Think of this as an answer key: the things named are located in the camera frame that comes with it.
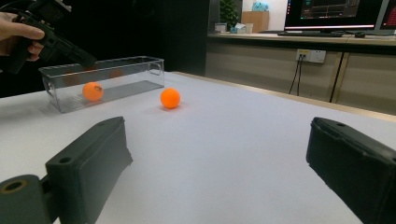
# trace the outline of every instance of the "dark background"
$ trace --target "dark background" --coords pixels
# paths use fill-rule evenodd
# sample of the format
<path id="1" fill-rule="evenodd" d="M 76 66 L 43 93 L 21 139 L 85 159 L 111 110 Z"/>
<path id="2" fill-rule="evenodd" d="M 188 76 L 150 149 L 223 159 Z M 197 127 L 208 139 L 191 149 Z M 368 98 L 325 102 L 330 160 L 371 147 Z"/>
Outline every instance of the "dark background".
<path id="1" fill-rule="evenodd" d="M 64 0 L 72 12 L 52 26 L 97 58 L 150 56 L 164 59 L 165 71 L 205 74 L 210 0 Z M 0 68 L 7 57 L 0 58 Z M 0 97 L 43 91 L 38 68 L 74 63 L 26 62 L 17 75 L 0 74 Z"/>

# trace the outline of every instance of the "wall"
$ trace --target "wall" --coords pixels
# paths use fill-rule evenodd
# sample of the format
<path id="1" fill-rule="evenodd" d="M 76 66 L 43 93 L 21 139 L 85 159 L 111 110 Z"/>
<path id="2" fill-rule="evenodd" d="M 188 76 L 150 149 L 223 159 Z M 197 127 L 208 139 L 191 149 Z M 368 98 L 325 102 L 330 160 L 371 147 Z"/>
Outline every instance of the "wall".
<path id="1" fill-rule="evenodd" d="M 259 0 L 244 0 L 242 11 L 251 11 L 253 3 Z M 267 3 L 270 11 L 268 30 L 283 30 L 286 18 L 286 7 L 288 0 L 261 0 Z"/>

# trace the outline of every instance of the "screw hole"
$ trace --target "screw hole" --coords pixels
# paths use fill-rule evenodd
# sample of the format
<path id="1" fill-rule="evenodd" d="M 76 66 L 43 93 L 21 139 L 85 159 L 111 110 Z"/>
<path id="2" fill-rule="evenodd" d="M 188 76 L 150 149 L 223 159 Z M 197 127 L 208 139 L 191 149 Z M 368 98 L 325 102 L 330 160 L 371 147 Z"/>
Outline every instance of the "screw hole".
<path id="1" fill-rule="evenodd" d="M 70 157 L 65 157 L 59 160 L 60 163 L 67 163 L 70 162 L 72 159 Z"/>
<path id="2" fill-rule="evenodd" d="M 11 183 L 11 184 L 7 185 L 5 187 L 5 190 L 6 191 L 14 190 L 14 189 L 19 188 L 20 186 L 22 186 L 22 182 L 21 181 L 14 182 L 14 183 Z"/>
<path id="3" fill-rule="evenodd" d="M 20 189 L 23 189 L 27 185 L 26 180 L 16 180 L 14 182 L 8 183 L 4 187 L 1 188 L 0 192 L 4 194 L 13 193 Z"/>

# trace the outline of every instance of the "finger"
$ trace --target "finger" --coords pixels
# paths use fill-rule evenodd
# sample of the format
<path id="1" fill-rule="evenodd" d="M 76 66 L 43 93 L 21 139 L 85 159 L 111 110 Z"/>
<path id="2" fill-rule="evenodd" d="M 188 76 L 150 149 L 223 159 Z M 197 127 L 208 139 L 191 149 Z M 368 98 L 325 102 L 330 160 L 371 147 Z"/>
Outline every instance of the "finger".
<path id="1" fill-rule="evenodd" d="M 44 32 L 34 26 L 29 26 L 23 23 L 10 22 L 7 24 L 11 35 L 20 35 L 29 39 L 41 39 L 44 37 Z"/>

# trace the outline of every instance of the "wooden cabinet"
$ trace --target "wooden cabinet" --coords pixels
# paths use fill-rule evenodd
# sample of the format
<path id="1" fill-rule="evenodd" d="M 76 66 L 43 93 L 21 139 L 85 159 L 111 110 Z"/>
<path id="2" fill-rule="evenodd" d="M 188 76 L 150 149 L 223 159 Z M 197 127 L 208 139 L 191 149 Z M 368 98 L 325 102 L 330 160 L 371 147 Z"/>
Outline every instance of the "wooden cabinet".
<path id="1" fill-rule="evenodd" d="M 268 30 L 270 13 L 268 11 L 243 11 L 241 22 L 253 23 L 253 34 L 259 31 Z"/>

